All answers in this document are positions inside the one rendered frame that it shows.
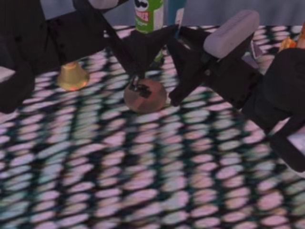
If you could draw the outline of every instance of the table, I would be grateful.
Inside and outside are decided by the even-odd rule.
[[[258,29],[262,72],[300,30]],[[124,105],[128,76],[109,50],[81,63],[86,88],[65,92],[57,72],[40,75],[0,125],[1,229],[305,228],[305,180],[216,93],[201,87],[181,107],[138,115]],[[177,83],[169,56],[148,75],[167,91]]]

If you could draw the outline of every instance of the green can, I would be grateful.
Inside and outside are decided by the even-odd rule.
[[[163,0],[134,0],[135,27],[142,33],[150,33],[163,27],[164,2]],[[155,62],[161,62],[162,51],[155,58]]]

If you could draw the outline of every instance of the pringles can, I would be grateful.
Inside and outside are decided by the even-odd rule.
[[[163,0],[134,0],[135,27],[142,33],[150,33],[162,29],[164,18]],[[161,50],[154,59],[153,67],[159,67],[164,63],[163,51]]]

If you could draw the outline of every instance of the patterned tablecloth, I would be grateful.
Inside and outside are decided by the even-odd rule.
[[[300,30],[259,28],[262,72]],[[165,59],[148,75],[171,91]],[[138,115],[124,105],[128,76],[109,50],[81,63],[86,88],[65,92],[57,72],[40,75],[0,125],[1,229],[305,229],[305,180],[216,93],[200,87],[180,107]]]

